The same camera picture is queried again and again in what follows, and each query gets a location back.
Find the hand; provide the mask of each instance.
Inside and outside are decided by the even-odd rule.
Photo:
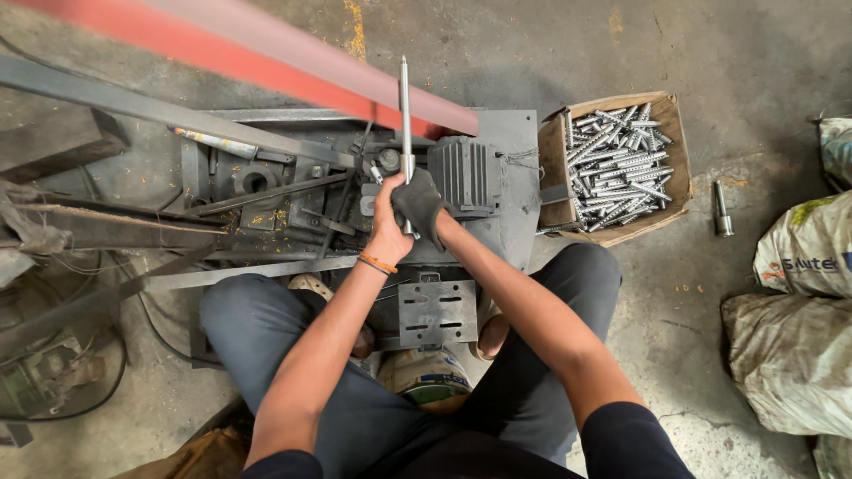
[[[399,185],[405,184],[406,175],[400,173],[385,178],[382,189],[379,190],[373,202],[373,230],[370,241],[364,248],[366,255],[375,257],[382,263],[396,266],[408,251],[414,246],[414,237],[403,234],[394,219],[394,208],[390,204],[390,192]]]
[[[390,200],[394,203],[394,208],[412,222],[418,233],[426,240],[431,240],[438,252],[444,252],[435,222],[440,212],[450,208],[450,204],[440,196],[428,171],[416,168],[412,180],[394,190]]]

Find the pile of metal pins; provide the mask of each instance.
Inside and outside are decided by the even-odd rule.
[[[582,231],[624,226],[671,201],[665,182],[674,168],[663,162],[673,141],[650,115],[651,103],[573,120],[566,112],[567,170]]]

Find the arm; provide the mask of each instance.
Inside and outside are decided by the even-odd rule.
[[[578,429],[608,403],[628,401],[644,406],[607,348],[567,304],[492,253],[446,211],[439,213],[436,228],[441,243],[559,378]]]
[[[395,265],[412,248],[394,222],[390,192],[404,176],[387,178],[376,197],[373,235],[364,253]],[[331,301],[305,330],[269,385],[257,410],[248,468],[288,449],[313,453],[317,424],[337,386],[361,325],[388,276],[356,262]]]

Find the dark pants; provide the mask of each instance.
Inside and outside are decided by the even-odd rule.
[[[574,243],[532,277],[603,340],[621,273],[613,255]],[[256,412],[284,356],[321,309],[310,291],[258,274],[227,278],[201,302],[201,326]],[[424,413],[351,362],[325,405],[314,455],[327,478],[383,476],[459,428],[478,430],[565,464],[577,425],[555,374],[514,332],[453,415]]]

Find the wrist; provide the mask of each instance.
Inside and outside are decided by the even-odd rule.
[[[374,257],[378,261],[387,264],[391,267],[396,267],[396,263],[399,263],[402,259],[399,256],[399,253],[394,252],[394,248],[389,245],[385,245],[379,238],[371,239],[367,246],[364,247],[364,254],[369,257]]]
[[[438,217],[435,218],[435,231],[438,233],[438,238],[441,240],[441,243],[446,245],[457,228],[463,229],[461,224],[452,219],[449,211],[441,209],[441,211],[438,212]]]

